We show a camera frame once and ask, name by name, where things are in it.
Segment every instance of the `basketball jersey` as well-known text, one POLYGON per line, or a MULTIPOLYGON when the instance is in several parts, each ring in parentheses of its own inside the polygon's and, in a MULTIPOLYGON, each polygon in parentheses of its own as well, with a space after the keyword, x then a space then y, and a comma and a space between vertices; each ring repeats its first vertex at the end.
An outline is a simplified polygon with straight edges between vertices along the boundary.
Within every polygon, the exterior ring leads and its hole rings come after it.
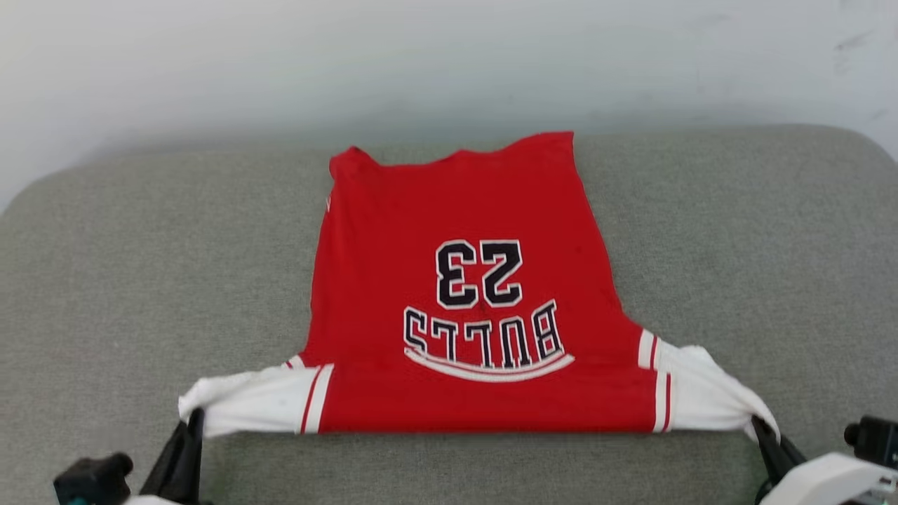
POLYGON ((688 363, 713 361, 623 313, 572 133, 430 164, 383 166, 353 147, 330 173, 305 349, 284 369, 198 383, 182 415, 245 419, 227 411, 230 388, 232 406, 268 413, 260 430, 662 431, 673 394, 677 426, 703 426, 713 394, 683 388, 688 363), (292 393, 273 399, 278 384, 292 393))

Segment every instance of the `gray fabric surface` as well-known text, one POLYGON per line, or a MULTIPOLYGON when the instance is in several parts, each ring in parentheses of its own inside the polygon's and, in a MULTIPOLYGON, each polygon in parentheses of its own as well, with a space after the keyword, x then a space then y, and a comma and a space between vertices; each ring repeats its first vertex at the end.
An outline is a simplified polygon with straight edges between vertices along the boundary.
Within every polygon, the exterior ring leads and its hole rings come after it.
MULTIPOLYGON (((500 146, 472 146, 479 148, 500 146)), ((457 146, 372 148, 384 163, 457 146)), ((578 137, 630 316, 705 346, 809 456, 898 418, 898 168, 831 128, 578 137)), ((139 488, 200 376, 302 348, 332 152, 152 155, 33 184, 0 217, 3 503, 79 456, 139 488)), ((204 496, 244 503, 750 503, 741 433, 242 434, 204 496)))

